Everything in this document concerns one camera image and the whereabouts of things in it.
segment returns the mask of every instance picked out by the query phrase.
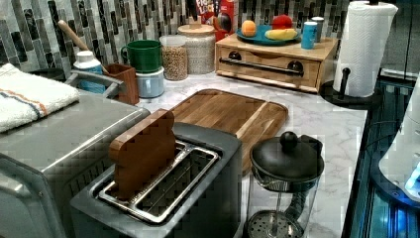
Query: wooden spoon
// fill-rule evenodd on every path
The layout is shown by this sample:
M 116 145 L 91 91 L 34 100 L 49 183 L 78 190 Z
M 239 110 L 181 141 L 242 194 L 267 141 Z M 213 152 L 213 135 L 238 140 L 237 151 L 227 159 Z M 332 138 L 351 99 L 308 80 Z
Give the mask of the wooden spoon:
M 77 35 L 71 30 L 71 28 L 64 22 L 64 20 L 58 21 L 58 26 L 61 28 L 62 31 L 64 31 L 71 40 L 83 51 L 89 51 L 89 48 L 84 44 L 80 38 L 77 37 Z M 101 64 L 102 71 L 109 73 L 108 70 Z

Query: blue plate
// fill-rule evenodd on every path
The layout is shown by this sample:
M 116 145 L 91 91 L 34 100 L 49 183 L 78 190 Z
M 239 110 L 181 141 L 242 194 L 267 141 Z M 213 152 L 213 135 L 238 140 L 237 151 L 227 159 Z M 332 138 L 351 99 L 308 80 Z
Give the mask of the blue plate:
M 265 32 L 271 29 L 272 29 L 271 26 L 260 25 L 260 26 L 257 26 L 257 33 L 253 37 L 244 36 L 241 32 L 241 29 L 237 30 L 237 35 L 240 39 L 242 39 L 243 41 L 247 43 L 257 44 L 257 45 L 262 45 L 262 46 L 282 46 L 282 45 L 285 45 L 286 43 L 300 39 L 300 34 L 297 33 L 296 37 L 290 40 L 283 40 L 283 41 L 271 40 L 265 36 Z

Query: glass jar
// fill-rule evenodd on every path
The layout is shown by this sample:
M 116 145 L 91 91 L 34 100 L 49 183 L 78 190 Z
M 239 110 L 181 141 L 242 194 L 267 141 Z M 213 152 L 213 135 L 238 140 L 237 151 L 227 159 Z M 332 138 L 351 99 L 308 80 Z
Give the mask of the glass jar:
M 179 27 L 178 32 L 187 39 L 188 73 L 204 74 L 213 71 L 216 44 L 214 27 L 199 25 L 199 28 L 191 28 L 185 25 Z
M 183 80 L 188 76 L 188 59 L 183 36 L 163 36 L 159 38 L 164 77 L 168 80 Z

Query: kitchen towel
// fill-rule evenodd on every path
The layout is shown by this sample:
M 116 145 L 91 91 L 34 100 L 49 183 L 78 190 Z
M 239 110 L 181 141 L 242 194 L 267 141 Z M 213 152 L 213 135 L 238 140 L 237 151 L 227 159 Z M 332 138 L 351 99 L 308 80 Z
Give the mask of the kitchen towel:
M 76 88 L 7 63 L 0 67 L 0 132 L 36 121 L 78 99 Z
M 371 96 L 382 61 L 392 19 L 398 8 L 379 2 L 353 1 L 349 5 L 337 62 L 334 89 L 340 91 L 343 69 L 351 71 L 345 94 Z

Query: stainless steel toaster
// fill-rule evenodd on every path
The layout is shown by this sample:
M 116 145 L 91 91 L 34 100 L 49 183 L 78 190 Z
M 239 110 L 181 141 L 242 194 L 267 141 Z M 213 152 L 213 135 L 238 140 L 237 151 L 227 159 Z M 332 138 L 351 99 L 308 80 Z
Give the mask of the stainless steel toaster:
M 111 167 L 71 200 L 76 237 L 234 237 L 241 215 L 241 141 L 184 123 L 175 123 L 173 132 L 174 162 L 132 199 L 112 193 Z

